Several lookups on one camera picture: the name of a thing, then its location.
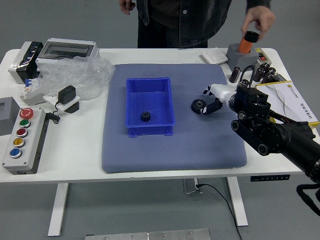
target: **robotic arm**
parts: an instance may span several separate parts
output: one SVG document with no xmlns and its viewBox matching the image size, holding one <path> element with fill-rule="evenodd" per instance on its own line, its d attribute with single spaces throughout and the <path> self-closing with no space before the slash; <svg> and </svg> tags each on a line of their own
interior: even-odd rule
<svg viewBox="0 0 320 240">
<path fill-rule="evenodd" d="M 215 96 L 209 106 L 210 111 L 200 110 L 202 114 L 211 114 L 219 110 L 223 103 L 237 113 L 237 120 L 231 122 L 232 130 L 245 140 L 260 155 L 281 153 L 300 168 L 314 185 L 300 185 L 297 193 L 302 200 L 320 216 L 320 210 L 306 195 L 305 189 L 320 188 L 320 145 L 313 141 L 316 137 L 307 121 L 297 122 L 272 110 L 267 102 L 268 95 L 247 84 L 239 84 L 236 88 L 222 84 L 209 85 L 204 94 Z M 282 123 L 275 123 L 271 118 Z M 316 192 L 320 202 L 320 189 Z"/>
</svg>

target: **yellow button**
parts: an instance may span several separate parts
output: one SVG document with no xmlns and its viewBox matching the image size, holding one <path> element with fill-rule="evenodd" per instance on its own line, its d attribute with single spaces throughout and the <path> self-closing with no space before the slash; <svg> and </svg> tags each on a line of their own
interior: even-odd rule
<svg viewBox="0 0 320 240">
<path fill-rule="evenodd" d="M 23 140 L 21 137 L 18 137 L 13 141 L 13 145 L 17 148 L 21 148 L 25 145 L 25 140 Z"/>
</svg>

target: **blue plastic bin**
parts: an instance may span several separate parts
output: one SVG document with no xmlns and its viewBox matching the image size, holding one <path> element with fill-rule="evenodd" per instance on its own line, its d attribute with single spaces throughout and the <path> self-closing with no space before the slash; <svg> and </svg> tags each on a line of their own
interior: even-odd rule
<svg viewBox="0 0 320 240">
<path fill-rule="evenodd" d="M 141 114 L 150 113 L 149 121 Z M 170 78 L 128 78 L 126 80 L 126 118 L 128 136 L 166 135 L 174 133 L 175 115 Z"/>
</svg>

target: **gray floor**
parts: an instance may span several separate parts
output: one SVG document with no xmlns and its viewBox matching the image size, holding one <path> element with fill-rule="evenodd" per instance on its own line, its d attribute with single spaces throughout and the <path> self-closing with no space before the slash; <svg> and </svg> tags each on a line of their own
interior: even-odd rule
<svg viewBox="0 0 320 240">
<path fill-rule="evenodd" d="M 228 19 L 209 47 L 226 48 L 241 38 L 244 0 L 234 0 Z M 257 47 L 278 51 L 300 93 L 320 119 L 320 1 L 272 2 L 277 21 Z M 135 48 L 137 12 L 120 12 L 118 1 L 3 0 L 0 4 L 0 59 L 25 41 L 48 38 L 96 41 L 100 48 Z M 224 178 L 202 179 L 230 200 Z M 319 239 L 320 218 L 297 196 L 296 186 L 311 183 L 304 175 L 288 181 L 239 184 L 249 226 L 244 240 Z M 0 185 L 0 239 L 47 239 L 56 184 Z M 309 191 L 314 198 L 315 191 Z M 238 239 L 227 205 L 211 189 L 183 193 L 182 180 L 76 183 L 69 186 L 59 239 L 85 235 L 209 228 L 211 239 Z"/>
</svg>

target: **denim jacket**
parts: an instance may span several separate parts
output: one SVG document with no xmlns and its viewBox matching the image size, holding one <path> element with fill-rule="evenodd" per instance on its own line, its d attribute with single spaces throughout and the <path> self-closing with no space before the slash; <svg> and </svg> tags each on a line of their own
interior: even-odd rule
<svg viewBox="0 0 320 240">
<path fill-rule="evenodd" d="M 225 23 L 232 0 L 181 0 L 180 47 L 190 47 L 207 41 Z M 247 0 L 247 7 L 270 8 L 271 0 Z M 136 0 L 138 16 L 149 24 L 148 0 Z"/>
</svg>

